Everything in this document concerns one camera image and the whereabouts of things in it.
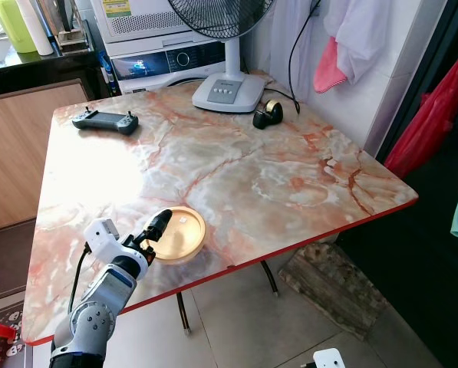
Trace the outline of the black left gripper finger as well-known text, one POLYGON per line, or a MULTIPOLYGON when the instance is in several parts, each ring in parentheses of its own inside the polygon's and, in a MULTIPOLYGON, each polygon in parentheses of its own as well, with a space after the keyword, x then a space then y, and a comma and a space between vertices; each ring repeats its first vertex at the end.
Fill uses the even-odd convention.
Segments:
POLYGON ((152 220, 146 225, 145 239, 146 241, 158 242, 164 235, 166 227, 168 227, 170 218, 173 217, 173 211, 164 209, 159 211, 152 220))

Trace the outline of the white cylinder bottle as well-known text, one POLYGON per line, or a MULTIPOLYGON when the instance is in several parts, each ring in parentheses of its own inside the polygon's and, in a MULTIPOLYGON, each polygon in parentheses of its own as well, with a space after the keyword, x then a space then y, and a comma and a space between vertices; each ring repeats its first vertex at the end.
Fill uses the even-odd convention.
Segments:
POLYGON ((40 56, 49 56, 53 54, 51 42, 45 32, 41 17, 35 10, 35 4, 32 0, 15 0, 18 4, 18 9, 21 11, 25 27, 28 29, 30 38, 35 45, 36 52, 40 56))

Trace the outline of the black tape dispenser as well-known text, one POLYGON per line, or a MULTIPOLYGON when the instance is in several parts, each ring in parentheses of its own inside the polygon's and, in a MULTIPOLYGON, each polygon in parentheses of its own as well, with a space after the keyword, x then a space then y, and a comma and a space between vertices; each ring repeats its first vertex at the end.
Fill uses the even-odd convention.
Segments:
POLYGON ((257 110, 252 119, 253 126, 258 130, 278 125, 284 119, 282 105, 277 100, 268 100, 261 110, 257 110))

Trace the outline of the grey handheld controller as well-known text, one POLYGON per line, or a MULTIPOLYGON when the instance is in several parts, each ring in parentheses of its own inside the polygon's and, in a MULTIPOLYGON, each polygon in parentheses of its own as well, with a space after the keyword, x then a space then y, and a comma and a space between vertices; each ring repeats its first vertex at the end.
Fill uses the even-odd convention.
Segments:
POLYGON ((109 130, 130 136, 139 126, 140 119, 133 113, 106 113, 86 109, 71 118, 72 126, 79 130, 109 130))

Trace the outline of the marble top folding table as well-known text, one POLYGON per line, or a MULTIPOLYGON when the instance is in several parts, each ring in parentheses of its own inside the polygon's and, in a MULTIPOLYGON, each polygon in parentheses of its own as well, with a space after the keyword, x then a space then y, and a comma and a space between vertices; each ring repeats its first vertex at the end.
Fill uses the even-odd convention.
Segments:
POLYGON ((154 263, 127 309, 189 290, 223 274, 378 219, 414 204, 404 181, 312 109, 282 99, 280 125, 258 130, 248 113, 193 106, 195 83, 54 110, 44 165, 21 337, 52 339, 66 316, 72 280, 85 290, 102 264, 84 250, 84 230, 109 218, 121 235, 158 211, 186 206, 206 222, 202 249, 180 265, 154 263), (124 136, 79 130, 86 109, 130 111, 124 136))

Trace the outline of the pink cloth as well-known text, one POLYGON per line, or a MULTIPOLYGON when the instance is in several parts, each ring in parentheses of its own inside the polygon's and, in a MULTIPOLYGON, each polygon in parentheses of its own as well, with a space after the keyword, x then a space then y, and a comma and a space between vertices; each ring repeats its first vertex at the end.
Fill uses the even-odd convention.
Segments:
POLYGON ((347 80, 348 76, 338 67, 338 43, 336 38, 331 36, 315 70, 314 91, 317 94, 326 94, 332 87, 336 87, 347 80))

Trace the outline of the white appliance yellow label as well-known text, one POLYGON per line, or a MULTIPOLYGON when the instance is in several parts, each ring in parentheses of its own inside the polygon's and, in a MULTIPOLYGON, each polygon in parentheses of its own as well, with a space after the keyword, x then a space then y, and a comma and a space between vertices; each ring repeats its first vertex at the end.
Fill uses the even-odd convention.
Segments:
POLYGON ((105 43, 191 31, 168 0, 91 0, 105 43))

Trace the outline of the white washing machine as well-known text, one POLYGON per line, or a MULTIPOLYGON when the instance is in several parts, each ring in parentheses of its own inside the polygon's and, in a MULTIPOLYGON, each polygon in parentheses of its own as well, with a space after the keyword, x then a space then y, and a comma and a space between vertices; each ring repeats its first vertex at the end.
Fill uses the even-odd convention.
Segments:
POLYGON ((224 44, 217 40, 180 48, 110 57, 121 94, 135 94, 193 81, 226 69, 224 44))

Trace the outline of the white pedestal fan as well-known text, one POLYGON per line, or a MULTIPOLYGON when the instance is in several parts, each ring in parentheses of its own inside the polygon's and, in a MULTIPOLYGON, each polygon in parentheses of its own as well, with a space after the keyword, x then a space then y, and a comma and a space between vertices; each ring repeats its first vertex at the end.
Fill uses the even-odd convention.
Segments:
POLYGON ((274 0, 168 0, 187 27, 219 40, 225 47, 225 70, 214 73, 194 92, 195 107, 219 113, 251 113, 267 80, 242 71, 240 38, 271 10, 274 0))

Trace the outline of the round container tan lid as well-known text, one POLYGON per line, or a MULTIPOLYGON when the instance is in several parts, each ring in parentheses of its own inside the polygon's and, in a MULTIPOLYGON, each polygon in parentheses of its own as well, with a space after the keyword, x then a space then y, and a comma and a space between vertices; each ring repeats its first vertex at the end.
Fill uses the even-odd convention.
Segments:
POLYGON ((193 208, 169 207, 170 220, 159 241, 149 241, 156 252, 155 260, 166 265, 187 263, 202 249, 206 222, 193 208))

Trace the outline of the wooden knife block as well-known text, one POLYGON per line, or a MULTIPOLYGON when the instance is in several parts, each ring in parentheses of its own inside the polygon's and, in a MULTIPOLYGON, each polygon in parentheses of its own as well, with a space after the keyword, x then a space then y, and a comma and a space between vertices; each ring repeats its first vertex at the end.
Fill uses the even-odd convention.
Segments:
POLYGON ((36 0, 61 54, 91 51, 77 0, 36 0))

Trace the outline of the green plastic container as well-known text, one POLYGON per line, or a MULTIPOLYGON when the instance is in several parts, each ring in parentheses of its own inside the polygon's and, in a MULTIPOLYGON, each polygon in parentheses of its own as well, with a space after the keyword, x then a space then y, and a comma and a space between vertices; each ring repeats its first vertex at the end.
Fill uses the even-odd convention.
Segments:
POLYGON ((37 51, 21 15, 21 8, 19 8, 17 0, 0 0, 0 24, 15 51, 18 53, 37 51))

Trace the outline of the patterned floor mat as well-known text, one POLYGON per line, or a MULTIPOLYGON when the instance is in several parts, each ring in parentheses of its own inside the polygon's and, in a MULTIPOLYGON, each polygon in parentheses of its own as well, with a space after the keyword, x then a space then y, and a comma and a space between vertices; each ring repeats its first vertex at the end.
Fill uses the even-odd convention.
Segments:
POLYGON ((21 338, 23 302, 0 308, 0 325, 14 330, 13 337, 0 336, 0 368, 33 368, 33 349, 21 338))

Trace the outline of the red plastic bag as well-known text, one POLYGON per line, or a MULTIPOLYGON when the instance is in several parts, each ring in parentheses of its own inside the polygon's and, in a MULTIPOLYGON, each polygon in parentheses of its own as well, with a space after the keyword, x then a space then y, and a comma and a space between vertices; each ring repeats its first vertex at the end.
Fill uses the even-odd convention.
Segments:
POLYGON ((452 132, 457 113, 458 60, 434 91, 423 96, 419 110, 394 145, 385 166, 401 178, 421 167, 452 132))

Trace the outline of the wooden cabinet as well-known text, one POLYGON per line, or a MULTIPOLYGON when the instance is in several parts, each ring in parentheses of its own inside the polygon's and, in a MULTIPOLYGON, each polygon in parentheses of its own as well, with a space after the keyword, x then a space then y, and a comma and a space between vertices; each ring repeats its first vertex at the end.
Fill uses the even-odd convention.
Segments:
POLYGON ((34 218, 54 110, 102 98, 94 51, 0 60, 0 230, 34 218))

